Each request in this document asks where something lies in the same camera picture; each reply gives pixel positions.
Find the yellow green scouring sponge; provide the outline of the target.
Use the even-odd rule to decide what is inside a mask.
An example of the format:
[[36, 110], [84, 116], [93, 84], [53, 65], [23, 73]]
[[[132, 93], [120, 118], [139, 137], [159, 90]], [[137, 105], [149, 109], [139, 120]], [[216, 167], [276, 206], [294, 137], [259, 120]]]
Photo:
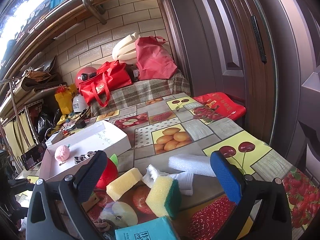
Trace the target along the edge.
[[158, 177], [145, 202], [157, 217], [175, 219], [182, 202], [178, 181], [171, 177]]

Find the fruit pattern tablecloth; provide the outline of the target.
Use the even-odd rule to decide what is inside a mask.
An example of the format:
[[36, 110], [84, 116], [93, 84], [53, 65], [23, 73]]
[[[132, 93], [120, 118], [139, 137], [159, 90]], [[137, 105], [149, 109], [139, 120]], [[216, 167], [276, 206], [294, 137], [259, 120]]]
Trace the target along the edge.
[[[177, 154], [204, 155], [215, 150], [228, 154], [228, 161], [255, 179], [282, 179], [292, 219], [292, 237], [300, 239], [319, 212], [319, 185], [280, 156], [268, 144], [253, 137], [232, 119], [206, 109], [184, 93], [153, 99], [93, 117], [91, 126], [108, 121], [129, 137], [131, 148], [118, 157], [118, 172], [135, 167], [141, 174], [151, 164], [165, 173], [182, 171], [168, 166]], [[221, 197], [223, 189], [215, 177], [194, 174], [193, 195], [183, 196], [180, 214], [174, 221], [178, 234], [206, 238], [196, 232], [192, 218]]]

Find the white cloth piece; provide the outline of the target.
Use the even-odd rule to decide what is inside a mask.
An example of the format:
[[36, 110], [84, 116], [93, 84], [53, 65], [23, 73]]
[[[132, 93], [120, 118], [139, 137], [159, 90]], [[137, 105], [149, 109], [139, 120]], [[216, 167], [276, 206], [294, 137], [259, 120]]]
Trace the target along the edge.
[[168, 174], [165, 172], [161, 172], [160, 170], [158, 170], [150, 164], [146, 168], [146, 174], [142, 177], [142, 182], [151, 189], [158, 177], [170, 177], [172, 179], [177, 180], [181, 194], [186, 196], [193, 195], [193, 173], [181, 172], [175, 174]]

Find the white power bank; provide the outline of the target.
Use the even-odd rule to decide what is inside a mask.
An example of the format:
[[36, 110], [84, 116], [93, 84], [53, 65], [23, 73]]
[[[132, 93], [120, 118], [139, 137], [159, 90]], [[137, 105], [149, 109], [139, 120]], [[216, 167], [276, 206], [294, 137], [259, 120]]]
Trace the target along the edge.
[[54, 132], [49, 139], [45, 142], [47, 147], [52, 146], [53, 144], [59, 142], [60, 140], [62, 140], [64, 137], [63, 135], [63, 130], [59, 130], [57, 132]]

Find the dark wooden door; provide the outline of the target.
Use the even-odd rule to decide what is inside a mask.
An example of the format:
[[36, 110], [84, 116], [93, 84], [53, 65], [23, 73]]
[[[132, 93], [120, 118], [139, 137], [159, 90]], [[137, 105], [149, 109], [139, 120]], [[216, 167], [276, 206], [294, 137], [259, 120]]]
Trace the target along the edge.
[[319, 0], [158, 1], [192, 94], [226, 93], [249, 133], [293, 165], [319, 162]]

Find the white foam block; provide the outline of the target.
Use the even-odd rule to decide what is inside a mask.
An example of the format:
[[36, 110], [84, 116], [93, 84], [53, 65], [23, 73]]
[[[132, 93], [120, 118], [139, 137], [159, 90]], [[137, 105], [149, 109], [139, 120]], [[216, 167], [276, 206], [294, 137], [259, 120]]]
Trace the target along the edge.
[[168, 159], [168, 166], [179, 171], [208, 177], [216, 177], [210, 165], [210, 158], [204, 155], [173, 155]]

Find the black white patterned scrunchie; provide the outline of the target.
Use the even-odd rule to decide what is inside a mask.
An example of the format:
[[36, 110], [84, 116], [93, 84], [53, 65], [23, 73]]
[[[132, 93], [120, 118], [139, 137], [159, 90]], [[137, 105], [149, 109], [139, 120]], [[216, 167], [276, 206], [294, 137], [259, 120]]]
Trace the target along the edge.
[[74, 163], [78, 164], [82, 161], [85, 161], [86, 159], [89, 159], [90, 157], [92, 157], [93, 155], [95, 155], [95, 152], [89, 151], [86, 154], [81, 154], [79, 156], [75, 156], [74, 157]]

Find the yellow sponge block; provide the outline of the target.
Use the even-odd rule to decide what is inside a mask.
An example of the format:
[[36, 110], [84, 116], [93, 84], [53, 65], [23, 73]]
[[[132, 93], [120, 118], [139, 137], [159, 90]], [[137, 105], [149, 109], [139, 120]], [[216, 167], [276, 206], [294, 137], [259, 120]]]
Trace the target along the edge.
[[119, 200], [124, 193], [129, 191], [141, 179], [142, 174], [138, 168], [133, 167], [117, 179], [109, 183], [106, 187], [106, 193], [112, 198], [114, 202]]

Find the red helmet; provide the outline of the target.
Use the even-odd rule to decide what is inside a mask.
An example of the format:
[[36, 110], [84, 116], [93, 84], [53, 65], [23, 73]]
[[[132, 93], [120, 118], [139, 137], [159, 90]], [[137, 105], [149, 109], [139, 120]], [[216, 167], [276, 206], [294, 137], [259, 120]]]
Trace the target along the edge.
[[79, 70], [75, 77], [75, 85], [77, 88], [79, 88], [80, 83], [96, 76], [97, 69], [92, 66], [86, 66]]

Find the plaid covered bench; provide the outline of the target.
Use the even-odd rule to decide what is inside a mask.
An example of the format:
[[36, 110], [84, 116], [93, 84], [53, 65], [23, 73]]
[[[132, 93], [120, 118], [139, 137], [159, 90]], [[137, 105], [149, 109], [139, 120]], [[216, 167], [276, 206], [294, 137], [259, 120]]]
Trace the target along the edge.
[[178, 70], [170, 79], [137, 81], [129, 86], [113, 90], [105, 107], [101, 107], [95, 100], [92, 101], [90, 105], [91, 116], [103, 115], [148, 100], [179, 93], [190, 95], [191, 90], [188, 80]]

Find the black charger cube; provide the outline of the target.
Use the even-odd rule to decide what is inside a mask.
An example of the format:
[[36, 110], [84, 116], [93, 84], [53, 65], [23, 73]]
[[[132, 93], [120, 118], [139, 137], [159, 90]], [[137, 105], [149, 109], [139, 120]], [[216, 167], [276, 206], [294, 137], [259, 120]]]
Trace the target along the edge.
[[75, 126], [77, 129], [82, 129], [82, 128], [85, 128], [87, 126], [87, 124], [86, 124], [85, 120], [80, 119], [75, 122]]

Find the black smartphone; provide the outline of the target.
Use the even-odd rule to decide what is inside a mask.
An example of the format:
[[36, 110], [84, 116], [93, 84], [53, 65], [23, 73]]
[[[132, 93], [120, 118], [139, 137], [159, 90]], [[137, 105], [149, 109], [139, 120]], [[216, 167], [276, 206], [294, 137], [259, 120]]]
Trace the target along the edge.
[[44, 142], [42, 142], [40, 144], [35, 145], [25, 154], [21, 155], [21, 161], [27, 171], [42, 161], [46, 149], [47, 145]]

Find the pink fluffy plush keychain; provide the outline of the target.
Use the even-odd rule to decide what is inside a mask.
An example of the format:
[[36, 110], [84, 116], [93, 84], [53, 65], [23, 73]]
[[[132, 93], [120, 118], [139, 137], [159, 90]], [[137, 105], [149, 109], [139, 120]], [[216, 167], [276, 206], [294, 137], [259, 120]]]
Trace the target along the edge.
[[58, 163], [64, 163], [70, 156], [69, 147], [66, 145], [60, 145], [55, 150], [54, 158]]

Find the red tote bag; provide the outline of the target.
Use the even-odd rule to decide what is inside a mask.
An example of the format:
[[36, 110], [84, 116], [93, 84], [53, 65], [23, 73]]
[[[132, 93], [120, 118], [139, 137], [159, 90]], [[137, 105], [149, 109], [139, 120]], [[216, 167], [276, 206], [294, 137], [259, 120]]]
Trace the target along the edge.
[[97, 69], [96, 76], [79, 84], [79, 92], [90, 106], [92, 101], [106, 107], [111, 91], [131, 85], [132, 81], [126, 71], [126, 63], [117, 61], [105, 62]]

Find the teal tissue pack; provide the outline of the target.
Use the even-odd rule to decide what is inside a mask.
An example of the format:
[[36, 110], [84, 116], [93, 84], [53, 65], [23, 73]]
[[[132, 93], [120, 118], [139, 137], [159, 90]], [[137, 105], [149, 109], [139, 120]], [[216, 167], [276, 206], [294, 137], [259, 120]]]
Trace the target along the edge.
[[171, 221], [167, 217], [160, 217], [145, 223], [115, 230], [116, 240], [177, 240], [180, 239]]

